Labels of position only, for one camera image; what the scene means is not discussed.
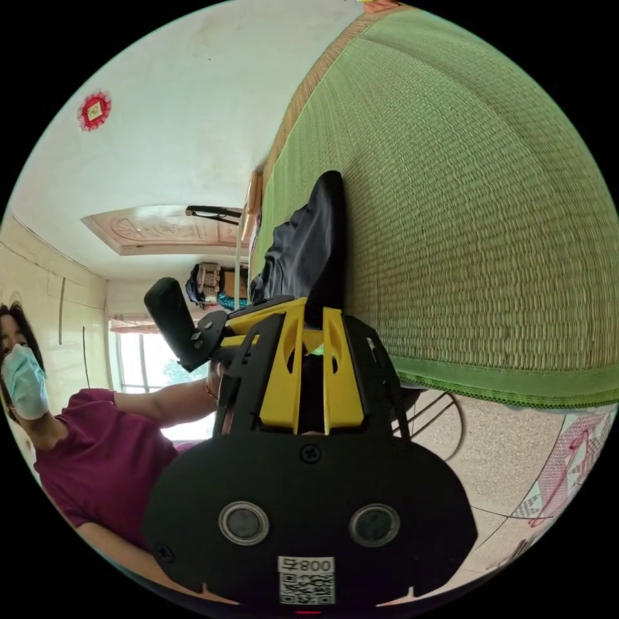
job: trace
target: yellow bracket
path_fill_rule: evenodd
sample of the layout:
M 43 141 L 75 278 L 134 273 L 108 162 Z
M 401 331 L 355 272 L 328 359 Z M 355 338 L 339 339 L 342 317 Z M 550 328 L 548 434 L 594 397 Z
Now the yellow bracket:
M 363 407 L 350 356 L 342 312 L 324 308 L 324 432 L 332 428 L 357 427 L 363 421 Z
M 363 421 L 363 409 L 353 363 L 346 341 L 342 313 L 324 308 L 323 330 L 306 329 L 306 298 L 260 309 L 228 321 L 234 336 L 222 340 L 221 346 L 240 346 L 250 329 L 273 314 L 285 314 L 284 324 L 273 359 L 271 375 L 260 409 L 265 426 L 285 427 L 297 433 L 301 390 L 303 347 L 314 351 L 324 345 L 324 427 L 325 434 L 335 427 L 357 427 Z M 257 335 L 252 344 L 259 340 Z M 289 359 L 294 355 L 291 369 Z M 332 360 L 335 359 L 337 370 Z

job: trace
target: red ornament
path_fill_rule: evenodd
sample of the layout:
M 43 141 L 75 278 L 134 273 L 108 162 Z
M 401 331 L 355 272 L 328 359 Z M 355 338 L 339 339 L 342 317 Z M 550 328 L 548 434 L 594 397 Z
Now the red ornament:
M 80 105 L 77 112 L 77 120 L 82 131 L 98 129 L 110 115 L 112 100 L 107 93 L 97 92 Z

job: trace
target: green woven mat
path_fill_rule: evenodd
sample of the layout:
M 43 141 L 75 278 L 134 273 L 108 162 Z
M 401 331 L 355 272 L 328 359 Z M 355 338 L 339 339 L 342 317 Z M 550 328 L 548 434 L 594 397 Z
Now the green woven mat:
M 421 11 L 374 24 L 304 107 L 266 187 L 257 264 L 341 172 L 346 308 L 400 376 L 536 408 L 619 401 L 619 220 L 530 77 Z

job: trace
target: woman's arm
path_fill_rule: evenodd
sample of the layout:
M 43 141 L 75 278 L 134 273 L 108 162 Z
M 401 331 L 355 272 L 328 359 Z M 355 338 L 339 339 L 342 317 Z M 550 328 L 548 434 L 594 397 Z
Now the woman's arm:
M 180 591 L 186 595 L 192 595 L 204 600 L 212 600 L 214 602 L 225 602 L 227 604 L 236 604 L 231 600 L 220 598 L 217 595 L 209 593 L 206 587 L 202 590 L 202 593 L 195 593 L 189 589 L 185 589 L 179 584 L 176 584 L 173 580 L 170 580 L 159 567 L 158 563 L 152 555 L 137 548 L 133 544 L 123 540 L 115 533 L 111 532 L 104 527 L 94 524 L 93 522 L 87 522 L 77 528 L 77 532 L 82 536 L 86 542 L 88 542 L 95 550 L 100 552 L 103 556 L 109 558 L 111 561 L 118 563 L 125 569 L 156 582 L 159 585 L 163 585 L 168 589 L 174 591 Z
M 206 380 L 163 387 L 155 393 L 115 393 L 116 407 L 152 419 L 161 427 L 187 424 L 217 410 L 223 368 L 211 363 Z

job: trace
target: white wall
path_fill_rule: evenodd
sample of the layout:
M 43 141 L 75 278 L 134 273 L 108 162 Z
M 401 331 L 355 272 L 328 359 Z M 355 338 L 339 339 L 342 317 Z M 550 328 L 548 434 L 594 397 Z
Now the white wall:
M 291 96 L 362 12 L 353 0 L 234 0 L 136 42 L 89 79 L 35 147 L 9 207 L 28 228 L 102 275 L 156 278 L 199 257 L 119 257 L 87 215 L 139 206 L 242 207 Z M 84 99 L 108 91 L 106 123 L 82 132 Z
M 133 320 L 139 320 L 140 316 L 148 318 L 148 312 L 144 307 L 144 295 L 160 277 L 173 277 L 181 285 L 183 297 L 187 307 L 196 310 L 197 306 L 189 301 L 185 293 L 185 282 L 189 279 L 193 264 L 186 271 L 161 273 L 152 279 L 139 280 L 109 280 L 107 282 L 106 310 L 108 316 L 123 314 Z

